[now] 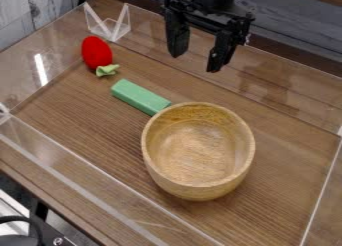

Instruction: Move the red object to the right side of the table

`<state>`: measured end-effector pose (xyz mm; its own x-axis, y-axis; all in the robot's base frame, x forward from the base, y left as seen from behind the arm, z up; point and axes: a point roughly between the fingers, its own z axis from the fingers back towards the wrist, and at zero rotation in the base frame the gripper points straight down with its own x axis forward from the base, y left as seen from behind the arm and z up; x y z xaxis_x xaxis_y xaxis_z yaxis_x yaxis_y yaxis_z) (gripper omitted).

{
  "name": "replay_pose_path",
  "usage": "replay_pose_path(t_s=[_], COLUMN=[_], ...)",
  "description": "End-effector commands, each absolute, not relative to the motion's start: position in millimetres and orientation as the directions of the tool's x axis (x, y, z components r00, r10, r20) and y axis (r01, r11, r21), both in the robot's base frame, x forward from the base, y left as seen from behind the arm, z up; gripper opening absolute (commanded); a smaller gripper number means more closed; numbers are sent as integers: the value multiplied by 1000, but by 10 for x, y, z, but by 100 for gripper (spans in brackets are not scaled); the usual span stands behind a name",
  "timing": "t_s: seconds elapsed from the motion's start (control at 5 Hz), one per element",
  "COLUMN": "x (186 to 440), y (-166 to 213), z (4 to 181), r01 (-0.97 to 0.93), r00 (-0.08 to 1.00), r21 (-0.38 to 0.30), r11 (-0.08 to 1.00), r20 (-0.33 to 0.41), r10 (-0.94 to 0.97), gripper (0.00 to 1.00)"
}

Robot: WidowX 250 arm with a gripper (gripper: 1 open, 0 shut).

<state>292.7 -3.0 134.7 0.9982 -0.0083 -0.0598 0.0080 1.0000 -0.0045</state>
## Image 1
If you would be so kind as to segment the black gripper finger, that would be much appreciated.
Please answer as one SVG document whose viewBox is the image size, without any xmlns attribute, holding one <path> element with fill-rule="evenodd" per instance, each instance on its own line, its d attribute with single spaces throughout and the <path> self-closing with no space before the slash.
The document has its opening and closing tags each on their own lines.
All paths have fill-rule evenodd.
<svg viewBox="0 0 342 246">
<path fill-rule="evenodd" d="M 216 33 L 215 45 L 210 50 L 207 71 L 215 73 L 230 62 L 236 49 L 234 33 L 222 30 Z"/>
<path fill-rule="evenodd" d="M 166 37 L 171 56 L 178 58 L 188 50 L 190 27 L 184 15 L 171 9 L 166 10 Z"/>
</svg>

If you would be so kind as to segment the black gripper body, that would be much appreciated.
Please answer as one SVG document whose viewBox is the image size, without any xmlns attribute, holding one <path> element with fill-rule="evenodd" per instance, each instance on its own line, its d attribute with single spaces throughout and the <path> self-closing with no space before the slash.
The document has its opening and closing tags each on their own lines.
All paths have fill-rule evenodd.
<svg viewBox="0 0 342 246">
<path fill-rule="evenodd" d="M 188 27 L 211 34 L 226 29 L 234 33 L 239 45 L 246 43 L 255 15 L 235 0 L 164 0 L 164 13 L 167 9 L 184 15 Z"/>
</svg>

